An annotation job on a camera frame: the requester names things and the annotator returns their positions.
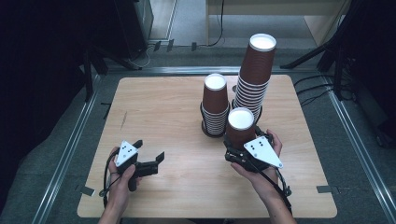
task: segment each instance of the cable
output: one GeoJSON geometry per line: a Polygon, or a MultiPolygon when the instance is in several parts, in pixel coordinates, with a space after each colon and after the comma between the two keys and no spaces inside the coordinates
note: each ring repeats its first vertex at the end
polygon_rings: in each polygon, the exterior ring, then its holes
{"type": "Polygon", "coordinates": [[[311,88],[308,88],[308,89],[305,89],[305,90],[302,90],[302,91],[297,91],[296,94],[299,95],[299,94],[301,94],[301,93],[303,93],[303,92],[305,92],[305,91],[312,91],[312,90],[317,89],[317,88],[320,88],[320,87],[328,87],[328,86],[333,86],[333,84],[321,84],[321,85],[317,85],[317,86],[314,86],[314,87],[311,87],[311,88]]]}
{"type": "Polygon", "coordinates": [[[331,90],[326,90],[326,91],[324,91],[323,93],[321,93],[321,94],[318,95],[318,96],[313,96],[313,97],[311,97],[311,98],[308,98],[308,99],[302,101],[302,102],[300,103],[300,105],[301,105],[301,106],[309,105],[309,104],[311,104],[313,101],[315,101],[316,99],[318,99],[319,97],[323,96],[324,94],[326,94],[326,93],[329,92],[329,91],[332,91],[332,89],[331,89],[331,90]]]}
{"type": "Polygon", "coordinates": [[[107,169],[108,165],[110,164],[111,160],[120,152],[120,148],[117,148],[111,155],[108,157],[105,167],[105,175],[103,178],[103,189],[99,192],[99,196],[103,197],[103,205],[106,208],[107,205],[107,193],[110,190],[111,185],[113,185],[117,180],[119,180],[120,176],[113,181],[109,186],[107,186],[107,169]]]}
{"type": "Polygon", "coordinates": [[[288,210],[290,211],[290,213],[292,214],[291,211],[291,203],[288,200],[288,196],[291,195],[291,191],[290,191],[290,187],[286,188],[286,182],[285,179],[283,178],[283,176],[280,174],[279,170],[277,168],[276,169],[276,174],[280,175],[281,177],[279,178],[280,181],[282,182],[282,186],[283,189],[281,189],[270,177],[268,177],[268,175],[266,175],[265,173],[263,173],[259,168],[257,168],[256,165],[253,164],[252,161],[247,160],[251,166],[253,166],[253,168],[260,174],[262,175],[262,177],[264,177],[266,180],[268,180],[268,182],[270,182],[270,184],[274,187],[274,189],[277,191],[277,193],[280,195],[280,197],[282,198],[283,202],[285,203],[286,207],[288,208],[288,210]]]}
{"type": "Polygon", "coordinates": [[[151,59],[150,59],[150,57],[149,57],[149,54],[148,54],[148,50],[151,49],[151,48],[153,48],[153,47],[154,47],[154,45],[152,45],[152,46],[146,48],[145,50],[142,50],[142,51],[141,51],[137,56],[135,56],[132,60],[131,60],[131,59],[128,59],[128,63],[129,63],[129,64],[132,64],[132,65],[134,65],[134,66],[140,67],[140,68],[146,67],[147,65],[149,65],[149,63],[150,63],[150,61],[151,61],[151,59]],[[143,65],[139,65],[139,64],[133,63],[134,60],[136,60],[138,57],[140,57],[140,55],[142,54],[143,51],[146,53],[146,56],[148,57],[148,61],[147,61],[145,64],[143,64],[143,65]]]}
{"type": "Polygon", "coordinates": [[[222,24],[223,14],[224,14],[224,0],[221,1],[220,36],[219,36],[219,39],[213,44],[210,44],[210,45],[197,45],[197,47],[213,47],[213,46],[215,46],[215,45],[217,45],[219,43],[219,41],[222,38],[222,33],[223,33],[223,24],[222,24]]]}
{"type": "Polygon", "coordinates": [[[312,77],[305,77],[305,78],[302,78],[302,79],[296,81],[296,82],[293,84],[293,86],[296,87],[297,84],[299,84],[300,82],[306,81],[306,80],[308,80],[308,79],[315,78],[315,77],[333,77],[333,76],[318,75],[318,76],[312,76],[312,77]]]}

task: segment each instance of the tape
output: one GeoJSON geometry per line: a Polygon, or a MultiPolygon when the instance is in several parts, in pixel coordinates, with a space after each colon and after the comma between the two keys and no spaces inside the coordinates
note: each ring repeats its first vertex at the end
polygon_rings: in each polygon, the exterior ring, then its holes
{"type": "Polygon", "coordinates": [[[340,191],[337,187],[333,186],[317,186],[318,193],[332,193],[332,194],[339,194],[340,191]]]}
{"type": "Polygon", "coordinates": [[[95,193],[94,189],[90,189],[88,187],[81,186],[81,185],[77,185],[76,188],[75,188],[75,191],[79,191],[80,193],[88,195],[88,196],[91,196],[91,197],[95,193]]]}
{"type": "Polygon", "coordinates": [[[159,50],[160,46],[161,46],[161,41],[158,41],[157,43],[155,43],[154,51],[159,50]]]}
{"type": "Polygon", "coordinates": [[[166,52],[169,52],[172,50],[174,41],[175,41],[175,39],[169,40],[169,44],[168,44],[168,48],[167,48],[166,52]]]}
{"type": "Polygon", "coordinates": [[[192,42],[191,51],[195,51],[196,49],[197,49],[197,43],[196,42],[192,42]]]}

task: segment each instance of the wooden tabletop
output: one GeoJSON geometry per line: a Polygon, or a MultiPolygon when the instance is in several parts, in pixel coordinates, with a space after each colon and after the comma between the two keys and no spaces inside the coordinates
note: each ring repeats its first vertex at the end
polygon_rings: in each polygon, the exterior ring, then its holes
{"type": "MultiPolygon", "coordinates": [[[[229,101],[237,76],[227,76],[229,101]]],[[[250,183],[224,159],[222,138],[201,130],[200,103],[205,77],[127,77],[120,81],[82,195],[81,217],[104,210],[99,191],[110,150],[122,140],[142,139],[138,161],[165,159],[157,175],[146,176],[130,194],[125,217],[268,217],[250,183]]],[[[331,193],[290,77],[272,75],[258,126],[271,129],[283,143],[281,169],[290,185],[295,217],[335,217],[331,193]]]]}

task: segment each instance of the stack of paper cups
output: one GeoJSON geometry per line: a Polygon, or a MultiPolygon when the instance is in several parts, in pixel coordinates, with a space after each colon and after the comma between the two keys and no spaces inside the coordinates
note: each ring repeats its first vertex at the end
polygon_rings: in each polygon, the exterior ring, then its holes
{"type": "Polygon", "coordinates": [[[227,80],[221,74],[207,76],[201,103],[203,132],[210,137],[222,137],[229,112],[227,80]]]}
{"type": "Polygon", "coordinates": [[[274,63],[276,40],[266,34],[253,35],[239,71],[233,108],[248,108],[258,121],[274,63]]]}

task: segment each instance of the hand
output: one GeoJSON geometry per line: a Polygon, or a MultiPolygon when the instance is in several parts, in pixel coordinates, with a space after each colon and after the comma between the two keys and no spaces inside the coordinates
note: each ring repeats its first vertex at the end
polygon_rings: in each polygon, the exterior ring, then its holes
{"type": "MultiPolygon", "coordinates": [[[[273,149],[276,155],[279,157],[280,150],[282,149],[282,143],[274,132],[267,130],[267,133],[274,137],[273,149]]],[[[231,163],[231,166],[238,174],[244,176],[250,181],[253,188],[259,194],[260,199],[262,199],[265,206],[267,207],[271,223],[296,223],[294,217],[291,215],[285,203],[283,202],[283,199],[268,180],[266,180],[259,173],[252,173],[245,170],[245,168],[236,162],[231,163]]],[[[268,167],[267,169],[263,170],[263,172],[277,184],[278,178],[276,175],[276,169],[274,167],[268,167]]]]}
{"type": "MultiPolygon", "coordinates": [[[[271,130],[267,130],[267,133],[273,136],[274,138],[273,149],[276,155],[279,157],[280,151],[282,149],[282,143],[280,142],[280,139],[276,135],[276,133],[272,132],[271,130]]],[[[249,172],[236,162],[231,163],[231,166],[235,169],[236,172],[238,172],[238,174],[244,176],[246,179],[248,179],[251,182],[253,188],[257,191],[259,195],[265,196],[268,192],[275,190],[272,184],[268,182],[266,179],[264,179],[264,177],[262,177],[259,173],[249,172]]],[[[267,169],[263,170],[263,172],[266,175],[268,175],[268,177],[270,177],[271,180],[277,184],[278,178],[276,175],[276,169],[274,167],[268,167],[267,169]]]]}
{"type": "MultiPolygon", "coordinates": [[[[117,147],[114,147],[111,150],[110,155],[117,150],[117,147]]],[[[128,167],[122,175],[117,173],[117,166],[114,162],[114,158],[110,161],[108,165],[108,171],[110,172],[110,183],[114,184],[110,187],[108,202],[104,213],[102,214],[99,223],[119,223],[120,218],[128,206],[129,201],[129,189],[128,189],[128,181],[134,175],[135,167],[131,165],[128,167]]],[[[139,182],[142,178],[138,177],[136,179],[136,185],[139,185],[139,182]]]]}

